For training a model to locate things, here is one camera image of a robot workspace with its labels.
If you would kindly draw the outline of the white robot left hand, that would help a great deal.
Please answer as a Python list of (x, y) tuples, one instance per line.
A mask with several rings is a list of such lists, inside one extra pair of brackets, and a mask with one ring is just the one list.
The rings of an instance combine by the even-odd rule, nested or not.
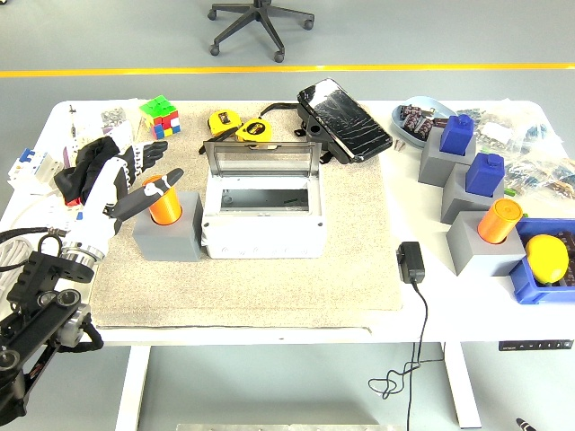
[(176, 168), (146, 185), (132, 189), (137, 176), (164, 157), (168, 143), (154, 141), (135, 144), (121, 151), (105, 136), (82, 148), (75, 166), (55, 177), (67, 204), (79, 203), (83, 218), (72, 224), (62, 246), (64, 255), (87, 254), (103, 259), (109, 241), (123, 222), (148, 209), (166, 196), (183, 176)]

